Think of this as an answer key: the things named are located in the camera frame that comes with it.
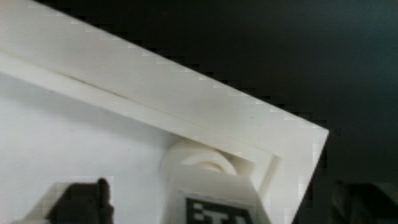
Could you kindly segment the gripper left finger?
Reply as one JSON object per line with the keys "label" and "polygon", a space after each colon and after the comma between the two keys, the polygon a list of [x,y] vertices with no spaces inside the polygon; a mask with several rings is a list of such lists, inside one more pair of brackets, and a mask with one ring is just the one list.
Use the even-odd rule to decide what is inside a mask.
{"label": "gripper left finger", "polygon": [[50,209],[50,224],[114,224],[110,184],[105,178],[94,183],[73,183]]}

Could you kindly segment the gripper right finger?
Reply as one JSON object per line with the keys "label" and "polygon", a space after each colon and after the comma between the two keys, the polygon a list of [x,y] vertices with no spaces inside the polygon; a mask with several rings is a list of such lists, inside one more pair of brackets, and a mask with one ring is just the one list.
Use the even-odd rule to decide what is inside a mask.
{"label": "gripper right finger", "polygon": [[337,182],[327,224],[398,224],[398,185]]}

